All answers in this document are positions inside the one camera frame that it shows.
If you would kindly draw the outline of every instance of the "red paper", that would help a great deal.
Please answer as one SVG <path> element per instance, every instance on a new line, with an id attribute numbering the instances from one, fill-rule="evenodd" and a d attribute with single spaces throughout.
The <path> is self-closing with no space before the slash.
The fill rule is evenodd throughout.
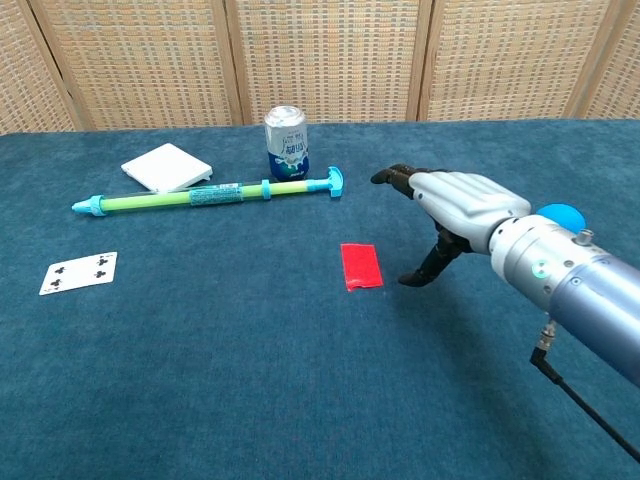
<path id="1" fill-rule="evenodd" d="M 376 248 L 373 245 L 343 243 L 340 245 L 340 250 L 342 251 L 344 278 L 349 292 L 356 288 L 372 288 L 383 285 Z"/>

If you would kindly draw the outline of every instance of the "white square object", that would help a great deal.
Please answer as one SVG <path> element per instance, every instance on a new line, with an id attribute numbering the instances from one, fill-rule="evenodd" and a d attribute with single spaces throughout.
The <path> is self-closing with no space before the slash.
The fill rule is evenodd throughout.
<path id="1" fill-rule="evenodd" d="M 210 165 L 171 143 L 123 164 L 122 170 L 152 192 L 187 188 L 200 180 L 209 180 L 213 173 Z"/>

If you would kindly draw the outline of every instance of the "woven panel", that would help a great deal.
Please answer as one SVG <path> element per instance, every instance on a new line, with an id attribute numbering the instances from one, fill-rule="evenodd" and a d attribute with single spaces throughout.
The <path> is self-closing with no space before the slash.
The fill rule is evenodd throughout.
<path id="1" fill-rule="evenodd" d="M 74 126 L 17 0 L 0 0 L 0 134 Z"/>
<path id="2" fill-rule="evenodd" d="M 404 120 L 418 0 L 237 0 L 254 122 L 274 106 L 310 122 Z"/>
<path id="3" fill-rule="evenodd" d="M 611 56 L 587 116 L 640 118 L 640 3 Z"/>
<path id="4" fill-rule="evenodd" d="M 97 129 L 231 124 L 211 0 L 41 0 Z"/>
<path id="5" fill-rule="evenodd" d="M 561 116 L 608 5 L 443 1 L 429 120 Z"/>

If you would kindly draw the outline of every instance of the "playing card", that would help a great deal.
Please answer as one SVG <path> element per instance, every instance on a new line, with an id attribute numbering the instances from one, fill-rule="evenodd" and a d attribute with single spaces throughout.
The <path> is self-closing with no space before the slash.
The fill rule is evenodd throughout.
<path id="1" fill-rule="evenodd" d="M 108 252 L 54 263 L 47 270 L 40 295 L 112 282 L 117 257 L 117 252 Z"/>

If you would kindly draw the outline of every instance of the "aluminum can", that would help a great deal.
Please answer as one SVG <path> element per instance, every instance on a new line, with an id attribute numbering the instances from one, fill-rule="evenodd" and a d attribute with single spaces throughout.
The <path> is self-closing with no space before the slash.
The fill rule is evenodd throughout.
<path id="1" fill-rule="evenodd" d="M 264 117 L 271 173 L 280 181 L 302 180 L 309 171 L 307 120 L 297 107 L 281 105 Z"/>

